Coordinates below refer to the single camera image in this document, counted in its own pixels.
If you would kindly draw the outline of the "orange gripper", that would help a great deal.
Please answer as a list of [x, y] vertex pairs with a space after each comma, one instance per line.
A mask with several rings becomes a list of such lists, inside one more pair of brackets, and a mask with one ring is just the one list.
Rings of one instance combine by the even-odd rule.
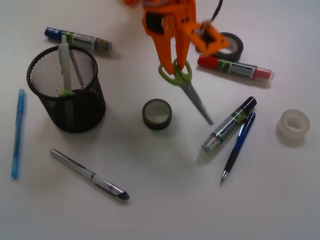
[[190, 39], [197, 26], [194, 0], [142, 0], [142, 24], [154, 42], [159, 62], [172, 75], [171, 37], [175, 37], [177, 65], [185, 67]]

